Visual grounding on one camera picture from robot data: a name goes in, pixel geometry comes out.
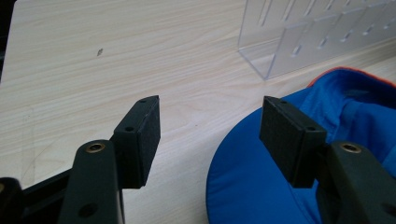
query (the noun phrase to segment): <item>orange trim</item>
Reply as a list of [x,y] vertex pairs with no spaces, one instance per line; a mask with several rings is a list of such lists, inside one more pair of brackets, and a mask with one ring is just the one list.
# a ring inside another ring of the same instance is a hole
[[360,69],[357,69],[357,68],[344,67],[344,66],[334,67],[334,68],[332,68],[332,69],[330,69],[330,70],[327,70],[326,72],[320,74],[318,77],[316,77],[314,80],[312,80],[312,81],[308,84],[307,87],[312,87],[312,86],[315,84],[315,82],[318,81],[318,79],[320,79],[321,77],[325,76],[326,74],[328,74],[328,73],[330,73],[330,72],[332,72],[332,71],[340,70],[340,69],[351,70],[351,71],[354,71],[354,72],[362,73],[362,74],[366,75],[367,77],[372,77],[372,78],[374,78],[374,79],[376,79],[376,80],[378,80],[378,81],[384,82],[384,83],[386,83],[386,84],[388,84],[388,85],[390,85],[391,87],[393,87],[393,88],[396,89],[396,84],[393,83],[393,82],[391,82],[391,81],[389,81],[389,80],[387,80],[387,79],[384,79],[384,78],[382,78],[382,77],[376,77],[376,76],[373,75],[373,74],[364,72],[364,71],[362,71],[362,70],[360,70]]

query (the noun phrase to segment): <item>blue fabric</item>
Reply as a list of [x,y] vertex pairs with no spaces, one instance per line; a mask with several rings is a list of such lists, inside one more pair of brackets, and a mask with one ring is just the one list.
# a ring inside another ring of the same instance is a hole
[[[396,89],[337,69],[284,98],[328,131],[327,141],[368,147],[396,175]],[[239,122],[220,144],[206,182],[209,222],[320,223],[312,189],[293,189],[259,139],[262,110]]]

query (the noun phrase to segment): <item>slotted plastic panel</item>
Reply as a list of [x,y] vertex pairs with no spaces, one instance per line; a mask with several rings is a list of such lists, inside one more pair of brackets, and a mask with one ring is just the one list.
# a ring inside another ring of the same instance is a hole
[[395,0],[247,0],[239,52],[268,79],[395,36]]

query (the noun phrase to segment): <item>screw hole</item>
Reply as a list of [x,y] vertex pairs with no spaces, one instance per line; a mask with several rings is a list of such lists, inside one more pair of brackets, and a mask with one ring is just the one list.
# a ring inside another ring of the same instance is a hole
[[96,203],[87,203],[82,206],[78,211],[79,217],[91,217],[98,210],[98,205]]
[[134,127],[126,127],[125,131],[127,132],[133,132],[134,131]]
[[347,152],[361,153],[361,149],[359,147],[355,147],[350,144],[343,144],[343,145],[341,145],[341,148]]
[[381,203],[382,210],[389,215],[396,217],[396,206],[389,203]]
[[95,153],[95,152],[99,152],[102,151],[103,149],[105,149],[105,145],[103,145],[102,143],[94,143],[90,146],[87,147],[87,149],[85,149],[87,152],[89,153]]

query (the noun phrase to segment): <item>light wood surface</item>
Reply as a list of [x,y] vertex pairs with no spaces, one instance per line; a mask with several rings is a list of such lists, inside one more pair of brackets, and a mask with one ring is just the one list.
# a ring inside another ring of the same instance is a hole
[[127,223],[207,223],[205,181],[228,131],[264,94],[354,65],[396,81],[396,41],[263,81],[237,52],[242,0],[19,0],[0,85],[0,176],[26,188],[108,139],[158,94],[162,139],[147,185],[125,190]]

